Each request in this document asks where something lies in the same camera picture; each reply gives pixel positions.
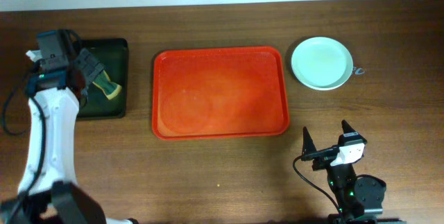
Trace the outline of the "white plate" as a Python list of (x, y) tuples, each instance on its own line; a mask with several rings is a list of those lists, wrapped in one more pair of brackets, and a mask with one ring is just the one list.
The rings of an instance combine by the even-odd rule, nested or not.
[(295, 77), (306, 87), (318, 91), (328, 91), (342, 86), (353, 72), (347, 65), (292, 65)]

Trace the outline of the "light green plate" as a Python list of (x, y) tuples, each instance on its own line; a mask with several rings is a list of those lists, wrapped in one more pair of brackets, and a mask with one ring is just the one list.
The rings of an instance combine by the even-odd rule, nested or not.
[(299, 43), (291, 55), (292, 65), (353, 66), (352, 55), (339, 41), (329, 37), (311, 37)]

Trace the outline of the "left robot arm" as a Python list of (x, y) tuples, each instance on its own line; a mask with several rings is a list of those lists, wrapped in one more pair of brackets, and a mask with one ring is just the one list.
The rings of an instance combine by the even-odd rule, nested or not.
[(77, 183), (74, 129), (90, 85), (109, 100), (121, 95), (100, 61), (78, 34), (58, 29), (38, 34), (28, 51), (33, 68), (24, 76), (31, 115), (26, 168), (17, 195), (1, 202), (1, 221), (13, 223), (113, 224)]

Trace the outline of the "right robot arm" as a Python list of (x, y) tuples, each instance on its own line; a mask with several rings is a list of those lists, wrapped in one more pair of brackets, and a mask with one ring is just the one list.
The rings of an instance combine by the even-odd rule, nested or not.
[(302, 153), (295, 161), (311, 161), (313, 171), (327, 172), (333, 196), (306, 177), (302, 179), (332, 201), (338, 213), (329, 215), (330, 223), (376, 223), (383, 212), (386, 183), (372, 175), (355, 173), (353, 164), (364, 157), (367, 140), (345, 120), (341, 127), (343, 134), (338, 143), (322, 150), (316, 149), (308, 129), (303, 128)]

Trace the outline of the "yellow green sponge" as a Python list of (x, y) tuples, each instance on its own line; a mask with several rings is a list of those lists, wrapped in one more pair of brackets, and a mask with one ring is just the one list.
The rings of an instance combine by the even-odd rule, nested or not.
[(105, 70), (94, 79), (93, 84), (104, 93), (108, 100), (116, 98), (122, 90), (121, 85), (110, 80)]

